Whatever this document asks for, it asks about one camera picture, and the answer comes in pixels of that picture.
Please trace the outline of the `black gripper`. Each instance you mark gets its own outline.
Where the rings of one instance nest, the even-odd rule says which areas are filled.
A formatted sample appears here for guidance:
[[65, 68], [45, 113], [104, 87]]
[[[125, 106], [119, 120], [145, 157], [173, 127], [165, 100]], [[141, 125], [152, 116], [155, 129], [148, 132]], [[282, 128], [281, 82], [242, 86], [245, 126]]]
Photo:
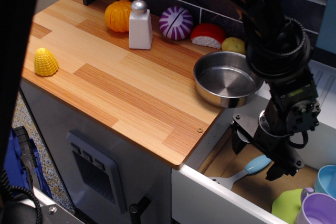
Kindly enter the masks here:
[[290, 137], [268, 134], [261, 127], [258, 119], [234, 114], [231, 129], [232, 149], [235, 154], [239, 154], [247, 144], [251, 144], [273, 161], [266, 174], [268, 181], [274, 181], [283, 175], [294, 176], [304, 168], [304, 161], [296, 149], [289, 144]]

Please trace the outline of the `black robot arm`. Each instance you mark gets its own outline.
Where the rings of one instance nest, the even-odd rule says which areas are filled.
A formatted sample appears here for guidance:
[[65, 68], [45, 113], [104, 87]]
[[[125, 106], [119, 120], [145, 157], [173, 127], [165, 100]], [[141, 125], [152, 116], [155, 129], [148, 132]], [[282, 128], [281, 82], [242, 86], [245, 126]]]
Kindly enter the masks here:
[[239, 153], [250, 143], [270, 158], [269, 181], [293, 176], [304, 166], [297, 151], [319, 125], [310, 40], [304, 27], [283, 13], [279, 0], [230, 1], [243, 21], [247, 65], [269, 85], [271, 95], [258, 118], [234, 115], [233, 150]]

